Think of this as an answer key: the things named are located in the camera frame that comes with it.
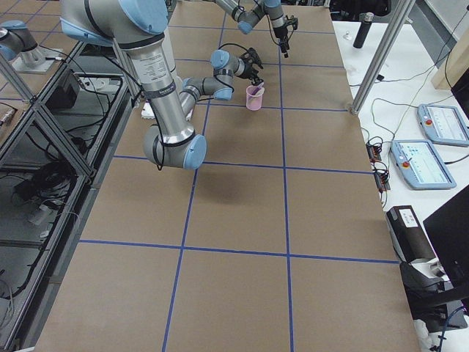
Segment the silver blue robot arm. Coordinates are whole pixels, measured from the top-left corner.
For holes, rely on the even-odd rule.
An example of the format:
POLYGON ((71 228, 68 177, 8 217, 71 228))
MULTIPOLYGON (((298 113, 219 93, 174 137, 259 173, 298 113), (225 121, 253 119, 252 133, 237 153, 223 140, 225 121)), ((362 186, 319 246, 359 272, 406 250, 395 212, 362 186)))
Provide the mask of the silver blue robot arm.
POLYGON ((203 95, 230 100, 234 77, 262 83, 262 62, 253 48, 242 56, 212 53, 213 76, 188 78, 178 86, 163 50, 168 13, 164 1, 63 1, 62 31, 93 45, 117 45, 130 58, 156 123, 144 137, 144 154, 157 166, 198 169, 207 152, 205 137, 186 117, 203 95))
POLYGON ((289 39, 298 29, 298 18, 284 13, 281 1, 254 1, 251 10, 246 10, 240 1, 214 1, 224 12, 237 23, 243 34, 249 34, 265 17, 268 17, 270 29, 273 30, 273 42, 280 48, 285 58, 289 57, 289 39))

